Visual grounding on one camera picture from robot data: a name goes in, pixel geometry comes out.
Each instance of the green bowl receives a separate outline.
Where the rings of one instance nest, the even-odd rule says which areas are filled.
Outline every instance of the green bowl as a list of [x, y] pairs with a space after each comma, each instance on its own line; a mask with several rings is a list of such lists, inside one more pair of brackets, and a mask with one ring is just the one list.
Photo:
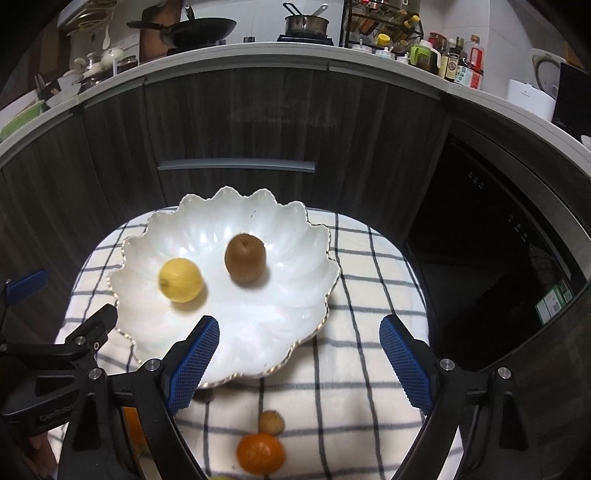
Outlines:
[[10, 120], [4, 128], [0, 130], [0, 141], [5, 141], [10, 135], [12, 135], [15, 131], [21, 128], [23, 125], [26, 125], [35, 117], [38, 117], [39, 114], [43, 111], [43, 106], [45, 105], [45, 100], [41, 100], [28, 108], [25, 108], [21, 113], [19, 113], [16, 117]]

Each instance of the frying pan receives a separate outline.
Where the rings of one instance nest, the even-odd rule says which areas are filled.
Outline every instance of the frying pan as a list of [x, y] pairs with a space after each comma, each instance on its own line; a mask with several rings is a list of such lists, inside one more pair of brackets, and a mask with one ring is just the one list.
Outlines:
[[160, 40], [169, 48], [193, 48], [207, 43], [215, 43], [226, 38], [236, 22], [229, 18], [196, 18], [193, 9], [185, 4], [185, 12], [189, 20], [173, 25], [134, 21], [128, 22], [129, 28], [140, 30], [160, 30]]

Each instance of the yellow lemon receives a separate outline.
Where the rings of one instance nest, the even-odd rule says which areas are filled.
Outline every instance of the yellow lemon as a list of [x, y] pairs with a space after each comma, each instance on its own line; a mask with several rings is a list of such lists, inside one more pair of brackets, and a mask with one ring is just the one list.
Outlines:
[[160, 269], [158, 285], [167, 298], [185, 303], [201, 293], [203, 277], [197, 265], [187, 258], [173, 258]]

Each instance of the saucepan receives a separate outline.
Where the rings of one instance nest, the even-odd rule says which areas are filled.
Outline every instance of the saucepan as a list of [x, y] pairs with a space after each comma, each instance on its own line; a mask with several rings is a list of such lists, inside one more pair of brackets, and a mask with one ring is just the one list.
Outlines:
[[326, 10], [328, 4], [323, 4], [312, 15], [303, 15], [291, 2], [285, 2], [283, 6], [291, 13], [289, 17], [285, 18], [285, 35], [287, 37], [308, 35], [311, 37], [326, 38], [326, 29], [329, 26], [329, 21], [325, 18], [318, 17], [318, 15]]
[[188, 3], [185, 4], [185, 12], [189, 20], [169, 26], [144, 21], [128, 22], [127, 26], [160, 30], [160, 40], [169, 48], [192, 48], [215, 43], [226, 38], [236, 27], [236, 22], [229, 18], [195, 18]]

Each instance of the checkered tablecloth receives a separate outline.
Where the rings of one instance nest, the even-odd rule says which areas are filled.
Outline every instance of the checkered tablecloth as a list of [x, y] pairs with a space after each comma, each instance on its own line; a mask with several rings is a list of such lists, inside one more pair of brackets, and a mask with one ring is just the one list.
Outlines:
[[[82, 268], [72, 291], [63, 342], [105, 303], [115, 303], [106, 279], [121, 266], [121, 243], [144, 232], [149, 213], [103, 240]], [[309, 209], [311, 223], [331, 230], [330, 255], [342, 276], [329, 298], [330, 315], [313, 340], [297, 348], [284, 368], [260, 380], [236, 380], [214, 391], [209, 404], [192, 402], [176, 422], [208, 475], [248, 478], [235, 458], [240, 438], [257, 431], [258, 415], [277, 410], [287, 461], [272, 480], [390, 479], [422, 424], [379, 344], [384, 315], [396, 312], [409, 331], [427, 341], [424, 300], [399, 250], [366, 225], [343, 215]], [[98, 353], [109, 374], [138, 368], [129, 339], [115, 331]], [[50, 433], [59, 455], [65, 426]], [[456, 435], [441, 479], [452, 479], [462, 456]], [[148, 479], [158, 478], [143, 462]]]

